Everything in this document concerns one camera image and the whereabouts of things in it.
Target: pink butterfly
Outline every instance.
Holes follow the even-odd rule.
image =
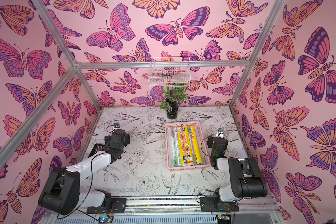
[[[65,41],[67,47],[72,48],[72,49],[81,50],[81,48],[78,47],[76,44],[69,42],[68,40],[69,40],[70,38],[67,37],[67,36],[71,36],[71,37],[80,37],[80,36],[82,36],[82,34],[77,33],[76,31],[74,31],[74,30],[72,30],[72,29],[70,29],[70,28],[63,27],[63,24],[58,20],[58,18],[56,17],[54,11],[52,11],[52,10],[50,10],[50,9],[48,9],[48,11],[49,11],[49,14],[50,14],[52,20],[54,20],[54,23],[55,23],[57,29],[59,30],[60,34],[62,35],[62,38],[64,39],[64,41]],[[42,24],[44,25],[45,30],[46,30],[46,32],[47,32],[47,34],[46,34],[45,47],[49,47],[49,46],[52,44],[52,42],[54,42],[54,44],[56,45],[56,41],[55,41],[54,37],[52,36],[52,34],[51,34],[49,28],[47,28],[45,22],[42,20],[42,18],[41,18],[40,15],[39,15],[39,17],[40,17],[41,22],[42,22]],[[62,51],[61,51],[60,47],[57,46],[57,55],[58,55],[58,57],[61,57],[61,54],[62,54]]]
[[[149,95],[147,92],[147,96],[135,97],[131,99],[131,103],[139,104],[139,105],[145,104],[147,106],[154,106],[155,105],[154,101],[161,102],[165,100],[164,96],[162,95],[163,94],[162,89],[163,87],[153,87],[151,91],[149,92]]]
[[[129,72],[124,73],[124,78],[127,83],[125,83],[123,78],[119,77],[122,83],[117,83],[117,82],[115,83],[117,85],[122,85],[122,86],[113,86],[110,89],[113,91],[120,91],[123,93],[129,92],[129,93],[135,94],[136,93],[135,90],[141,88],[141,86],[137,84],[137,80],[132,78]]]
[[[218,87],[213,89],[213,92],[217,92],[218,94],[223,94],[224,96],[231,96],[234,93],[234,89],[237,87],[237,83],[239,82],[240,76],[239,73],[233,73],[230,77],[230,84],[226,84],[224,87]]]
[[[50,53],[41,50],[31,51],[26,56],[25,52],[20,54],[8,42],[0,39],[0,61],[4,62],[9,77],[22,77],[25,70],[29,70],[32,78],[42,80],[42,69],[49,66],[51,56]]]
[[[93,103],[85,101],[83,102],[83,104],[85,105],[85,107],[87,108],[87,114],[92,116],[92,114],[96,114],[97,113],[97,109],[94,106]]]
[[[220,50],[221,48],[218,46],[218,42],[215,40],[212,40],[211,42],[208,43],[207,47],[205,48],[204,52],[203,49],[202,53],[197,56],[196,54],[189,52],[189,51],[182,51],[181,52],[181,57],[184,57],[182,60],[183,61],[189,61],[189,60],[220,60]],[[190,69],[193,72],[196,72],[199,70],[200,67],[191,67]]]
[[[107,107],[110,104],[113,104],[114,102],[115,102],[115,99],[113,99],[112,97],[110,97],[110,94],[108,93],[107,90],[101,93],[101,98],[99,98],[99,104],[102,107]]]
[[[174,26],[170,24],[156,24],[148,27],[145,32],[148,36],[157,41],[160,41],[163,37],[165,37],[162,40],[162,44],[164,46],[168,46],[169,44],[177,45],[178,36],[183,38],[183,33],[186,35],[188,40],[191,41],[195,36],[203,33],[202,28],[191,27],[191,25],[204,26],[209,17],[209,13],[209,7],[201,7],[184,17],[181,24],[178,23],[178,20],[180,19],[177,19],[175,22],[171,21],[175,23]]]
[[[58,107],[61,110],[62,118],[66,119],[65,120],[66,125],[70,126],[70,123],[72,124],[72,122],[73,122],[73,125],[76,125],[77,119],[80,116],[81,103],[77,104],[76,107],[75,107],[75,102],[73,102],[72,106],[70,106],[68,101],[67,101],[67,106],[64,105],[61,101],[58,101],[57,103],[58,103]]]
[[[123,5],[122,3],[118,4],[112,10],[110,16],[110,26],[112,29],[108,28],[107,26],[108,32],[99,31],[91,34],[86,39],[86,43],[90,46],[98,46],[100,48],[108,46],[117,52],[120,51],[123,47],[123,43],[120,41],[121,39],[130,41],[136,36],[131,28],[128,27],[131,19],[129,18],[127,11],[127,6]]]
[[[66,73],[65,68],[63,67],[61,62],[58,62],[58,75],[60,76],[60,78],[63,77],[63,75]],[[68,90],[71,92],[71,90],[73,90],[73,95],[75,96],[76,100],[79,102],[80,99],[78,98],[78,93],[80,92],[80,87],[81,87],[81,82],[78,78],[72,78],[65,87],[63,87],[61,93],[59,94],[63,94],[64,92],[66,92],[68,87]]]

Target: potted plant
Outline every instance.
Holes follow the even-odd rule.
[[[187,89],[184,86],[173,86],[171,90],[167,87],[164,93],[166,94],[166,101],[162,101],[161,109],[166,110],[167,118],[176,119],[178,116],[178,102],[187,100]]]

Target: yellow foil roll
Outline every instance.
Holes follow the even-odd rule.
[[[202,155],[200,154],[199,143],[197,140],[197,133],[195,131],[194,125],[189,125],[189,129],[191,131],[191,139],[193,142],[193,151],[194,151],[194,161],[197,165],[202,165]]]
[[[193,166],[193,152],[192,152],[192,146],[190,144],[189,140],[189,132],[188,132],[188,127],[187,125],[182,125],[183,128],[183,140],[184,140],[184,150],[187,153],[187,164],[189,166]]]
[[[181,153],[182,166],[186,166],[188,165],[188,163],[187,163],[187,153],[185,151],[185,146],[184,146],[182,126],[178,125],[177,130],[178,130],[178,143],[179,143],[179,151]]]

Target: bird drawing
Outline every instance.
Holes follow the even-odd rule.
[[[169,188],[168,195],[175,195],[178,191],[179,185],[181,184],[181,177],[179,177],[178,184],[175,183],[175,173],[170,172],[171,181],[167,181],[166,178],[164,178],[161,170],[161,176],[163,184],[166,188]]]

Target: black plant pot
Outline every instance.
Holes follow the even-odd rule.
[[[174,103],[174,104],[170,104],[169,103],[169,105],[171,106],[171,108],[172,108],[172,111],[171,112],[169,112],[169,111],[167,111],[166,110],[166,112],[167,112],[167,118],[168,119],[176,119],[177,118],[177,116],[178,116],[178,103],[176,102],[176,103]]]

